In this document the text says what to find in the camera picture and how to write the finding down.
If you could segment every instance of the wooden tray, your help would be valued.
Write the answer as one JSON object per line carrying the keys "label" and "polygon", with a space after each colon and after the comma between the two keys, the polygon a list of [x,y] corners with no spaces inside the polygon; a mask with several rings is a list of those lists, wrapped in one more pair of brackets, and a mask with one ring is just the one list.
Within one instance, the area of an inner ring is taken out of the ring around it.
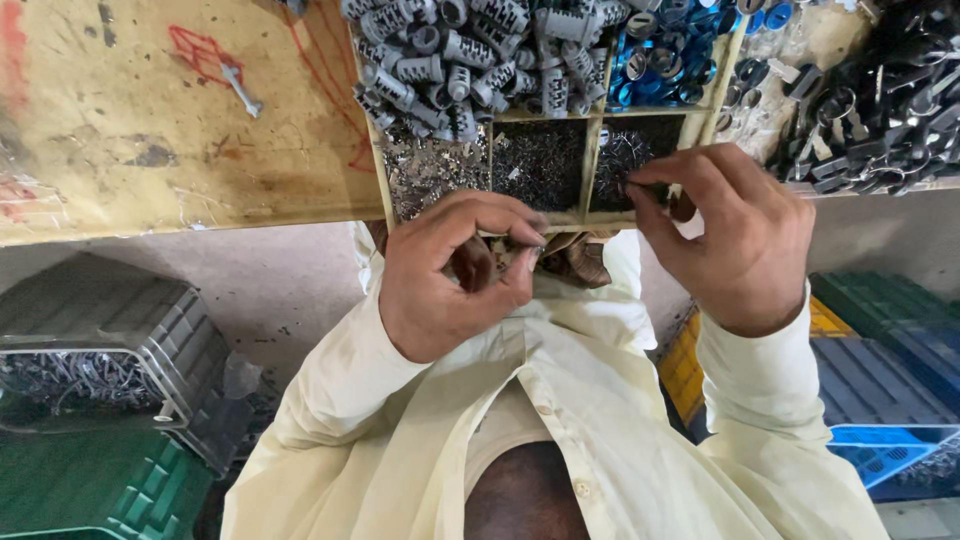
{"label": "wooden tray", "polygon": [[[727,86],[730,84],[730,78],[733,73],[733,66],[739,55],[740,46],[743,43],[746,30],[747,24],[746,20],[744,20],[734,33],[720,36],[714,42],[713,59],[717,63],[717,75],[709,85],[704,87],[704,97],[699,105],[689,107],[634,107],[627,108],[622,112],[604,112],[607,99],[606,96],[604,96],[604,98],[594,104],[590,114],[586,116],[570,115],[567,118],[550,119],[542,116],[533,116],[522,110],[508,110],[503,114],[498,114],[493,122],[487,126],[487,133],[491,137],[491,141],[488,144],[490,163],[492,163],[493,159],[492,153],[495,151],[492,134],[496,130],[496,124],[508,122],[567,122],[570,120],[586,119],[587,144],[583,160],[580,202],[574,209],[569,211],[547,212],[551,223],[547,232],[618,231],[635,227],[635,216],[632,210],[625,212],[589,211],[590,196],[593,193],[593,177],[596,170],[597,157],[600,153],[599,136],[601,127],[611,118],[682,115],[684,117],[684,123],[681,126],[678,143],[674,150],[683,150],[711,144],[717,117],[720,115],[720,108],[723,106],[723,101],[727,94]],[[613,44],[610,46],[610,51],[610,56],[607,58],[607,73],[604,78],[604,85],[606,87],[609,87],[610,84],[613,65],[612,55],[615,53],[615,46]],[[359,73],[363,60],[355,48],[353,50],[353,56],[356,59],[357,72]],[[380,184],[380,195],[383,198],[383,209],[386,214],[387,227],[388,230],[392,231],[394,227],[396,227],[397,220],[394,215],[394,205],[391,201],[390,186],[388,184],[389,177],[384,167],[383,152],[380,148],[380,141],[383,139],[383,134],[375,128],[369,118],[367,118],[367,129],[370,131],[373,161],[376,165],[376,176]],[[678,185],[674,185],[671,190],[674,194],[679,195],[680,193],[680,187]]]}

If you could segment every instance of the wooden workbench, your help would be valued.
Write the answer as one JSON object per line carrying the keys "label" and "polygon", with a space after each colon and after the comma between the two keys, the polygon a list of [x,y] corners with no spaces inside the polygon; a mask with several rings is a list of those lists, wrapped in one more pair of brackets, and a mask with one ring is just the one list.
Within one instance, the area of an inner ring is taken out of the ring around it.
{"label": "wooden workbench", "polygon": [[382,217],[337,5],[0,0],[0,245]]}

